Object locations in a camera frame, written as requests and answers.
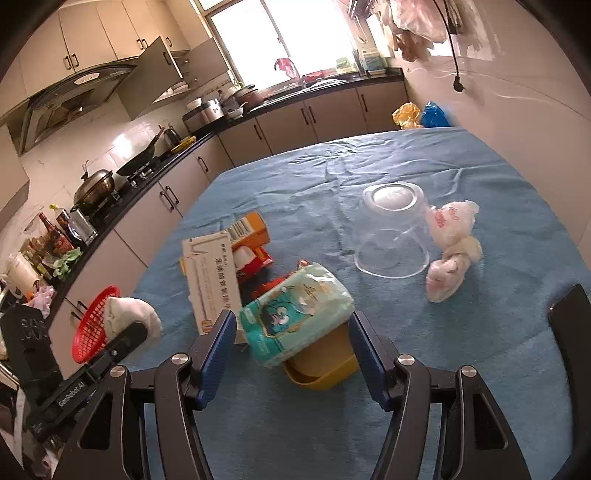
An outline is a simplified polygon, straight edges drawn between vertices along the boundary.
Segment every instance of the power cord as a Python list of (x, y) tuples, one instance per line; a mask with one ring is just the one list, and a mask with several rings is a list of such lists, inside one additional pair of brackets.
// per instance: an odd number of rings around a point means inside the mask
[[(462, 92), (464, 90), (464, 86), (462, 85), (462, 83), (460, 82), (460, 69), (457, 66), (457, 58), (456, 58), (456, 51), (453, 48), (453, 42), (452, 42), (452, 34), (449, 31), (449, 26), (447, 25), (447, 21), (445, 16), (443, 15), (443, 12), (441, 11), (441, 8), (439, 8), (439, 5), (437, 4), (436, 0), (433, 0), (433, 3), (435, 4), (435, 7), (437, 7), (437, 11), (439, 12), (439, 15), (441, 15), (441, 19), (443, 20), (443, 24), (445, 25), (445, 29), (447, 31), (447, 36), (449, 38), (449, 44), (452, 47), (452, 57), (453, 57), (453, 63), (456, 65), (456, 78), (453, 81), (453, 89), (457, 92)], [(447, 2), (446, 0), (443, 0), (443, 5), (445, 5), (445, 11), (447, 13), (447, 19), (450, 21), (450, 23), (452, 22), (450, 15), (449, 15), (449, 9), (447, 7)]]

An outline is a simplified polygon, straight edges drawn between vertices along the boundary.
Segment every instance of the tiled backsplash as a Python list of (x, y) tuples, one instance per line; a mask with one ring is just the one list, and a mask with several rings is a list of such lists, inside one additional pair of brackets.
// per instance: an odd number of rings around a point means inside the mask
[[(182, 120), (186, 101), (179, 100), (144, 116), (129, 121), (117, 95), (94, 111), (87, 113), (57, 131), (47, 140), (21, 157), (31, 183), (29, 199), (0, 232), (0, 271), (8, 255), (17, 251), (30, 236), (27, 226), (43, 211), (53, 221), (50, 203), (70, 208), (73, 197), (82, 184), (82, 164), (88, 162), (88, 172), (118, 170), (135, 154), (142, 151), (158, 132), (158, 124), (170, 122), (181, 137), (187, 135)], [(164, 140), (158, 140), (156, 155), (165, 151)]]

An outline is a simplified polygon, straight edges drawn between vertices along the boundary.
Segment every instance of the screw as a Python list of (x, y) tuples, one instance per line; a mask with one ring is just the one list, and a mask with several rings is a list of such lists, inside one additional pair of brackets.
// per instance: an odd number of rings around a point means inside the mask
[(111, 376), (112, 377), (120, 377), (121, 375), (123, 375), (125, 373), (125, 367), (123, 365), (115, 365), (113, 368), (111, 368)]
[(398, 357), (398, 361), (403, 365), (410, 366), (414, 364), (414, 357), (407, 353), (403, 353)]
[(472, 378), (472, 377), (475, 377), (478, 372), (476, 372), (476, 368), (474, 368), (473, 366), (471, 366), (471, 365), (464, 365), (462, 367), (462, 373), (464, 375), (466, 375), (467, 377)]
[(174, 363), (175, 365), (182, 365), (183, 363), (185, 363), (187, 360), (189, 360), (189, 357), (187, 356), (186, 353), (176, 353), (175, 355), (173, 355), (173, 357), (170, 359), (170, 361), (172, 363)]

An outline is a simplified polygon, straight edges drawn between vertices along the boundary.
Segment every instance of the red plastic basket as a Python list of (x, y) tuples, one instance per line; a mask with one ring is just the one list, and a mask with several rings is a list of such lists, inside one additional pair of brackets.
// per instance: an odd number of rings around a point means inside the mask
[(103, 328), (105, 303), (109, 297), (119, 297), (120, 295), (119, 287), (110, 285), (99, 293), (86, 310), (72, 344), (72, 358), (76, 363), (86, 363), (107, 344)]

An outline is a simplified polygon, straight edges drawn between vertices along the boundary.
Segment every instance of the wrinkled fabric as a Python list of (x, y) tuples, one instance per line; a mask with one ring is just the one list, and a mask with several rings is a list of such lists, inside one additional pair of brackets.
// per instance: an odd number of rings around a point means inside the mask
[[(417, 183), (431, 204), (480, 206), (472, 235), (485, 252), (458, 292), (427, 301), (425, 272), (386, 280), (353, 264), (352, 219), (373, 183)], [(275, 259), (268, 277), (319, 262), (346, 286), (378, 333), (430, 367), (475, 366), (507, 417), (534, 480), (550, 479), (571, 450), (571, 405), (562, 359), (546, 318), (549, 305), (591, 274), (535, 189), (482, 141), (461, 128), (365, 135), (275, 155), (223, 173), (167, 240), (134, 297), (154, 306), (161, 340), (132, 369), (184, 351), (197, 335), (181, 241), (218, 231), (251, 210), (265, 219)], [(441, 251), (431, 248), (432, 258)], [(431, 407), (421, 479), (431, 479), (439, 406)], [(217, 396), (196, 413), (216, 480), (368, 479), (390, 415), (374, 403), (361, 373), (328, 391), (292, 384), (248, 351), (232, 354)], [(151, 462), (158, 465), (153, 419)], [(153, 478), (162, 478), (155, 472)]]

